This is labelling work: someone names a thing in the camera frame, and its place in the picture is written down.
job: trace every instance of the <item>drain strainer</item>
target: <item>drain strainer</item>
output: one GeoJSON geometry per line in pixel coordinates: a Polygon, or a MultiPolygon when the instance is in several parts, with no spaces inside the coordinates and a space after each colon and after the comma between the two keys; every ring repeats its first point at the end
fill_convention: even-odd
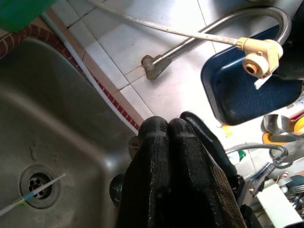
{"type": "MultiPolygon", "coordinates": [[[[56,175],[54,172],[43,165],[32,165],[28,167],[20,179],[21,195],[50,182],[56,175]]],[[[59,196],[60,182],[57,181],[48,188],[40,191],[34,197],[30,198],[27,203],[35,208],[44,209],[52,206],[59,196]]]]}

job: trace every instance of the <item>red tile edge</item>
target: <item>red tile edge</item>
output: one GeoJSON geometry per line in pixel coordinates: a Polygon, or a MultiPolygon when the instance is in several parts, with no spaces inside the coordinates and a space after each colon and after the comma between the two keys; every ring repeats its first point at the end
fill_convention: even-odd
{"type": "MultiPolygon", "coordinates": [[[[83,75],[84,72],[72,57],[71,53],[66,49],[65,45],[60,41],[60,39],[53,33],[40,28],[36,25],[28,25],[19,32],[9,33],[0,39],[0,59],[3,58],[7,53],[9,53],[13,48],[15,48],[23,39],[28,36],[35,37],[42,40],[56,50],[58,50],[68,61],[83,75]]],[[[102,89],[104,94],[108,97],[110,102],[115,106],[115,108],[123,115],[123,117],[136,129],[139,130],[139,125],[135,120],[126,112],[126,110],[115,100],[115,98],[107,91],[107,89],[102,85],[102,83],[95,77],[94,80],[97,82],[99,87],[102,89]]]]}

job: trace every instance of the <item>toothbrush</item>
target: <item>toothbrush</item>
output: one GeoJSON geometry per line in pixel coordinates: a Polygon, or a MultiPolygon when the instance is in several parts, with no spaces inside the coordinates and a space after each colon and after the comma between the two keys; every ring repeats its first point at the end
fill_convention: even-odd
{"type": "Polygon", "coordinates": [[[40,191],[46,189],[47,187],[51,186],[52,184],[54,184],[56,181],[60,180],[61,178],[65,177],[66,174],[63,173],[60,177],[57,177],[56,179],[51,180],[50,182],[40,186],[39,188],[34,189],[33,191],[25,194],[24,196],[22,196],[21,198],[19,198],[18,200],[16,200],[14,203],[9,204],[8,206],[6,206],[5,208],[0,210],[0,217],[4,214],[6,214],[7,212],[9,212],[10,210],[12,210],[14,207],[20,205],[21,203],[23,203],[24,201],[29,200],[30,198],[32,198],[33,196],[35,196],[36,194],[38,194],[40,191]]]}

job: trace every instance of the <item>green container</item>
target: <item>green container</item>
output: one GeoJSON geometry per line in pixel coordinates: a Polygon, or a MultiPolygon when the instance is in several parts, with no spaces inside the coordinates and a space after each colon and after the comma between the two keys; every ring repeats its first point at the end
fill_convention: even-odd
{"type": "Polygon", "coordinates": [[[18,32],[56,0],[0,0],[0,28],[18,32]]]}

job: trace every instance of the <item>sink basin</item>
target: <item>sink basin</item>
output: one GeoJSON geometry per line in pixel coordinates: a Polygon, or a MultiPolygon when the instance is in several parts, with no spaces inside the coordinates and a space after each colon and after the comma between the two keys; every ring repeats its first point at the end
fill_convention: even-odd
{"type": "Polygon", "coordinates": [[[62,173],[0,217],[2,228],[110,228],[111,179],[134,133],[59,52],[33,38],[0,60],[0,208],[62,173]]]}

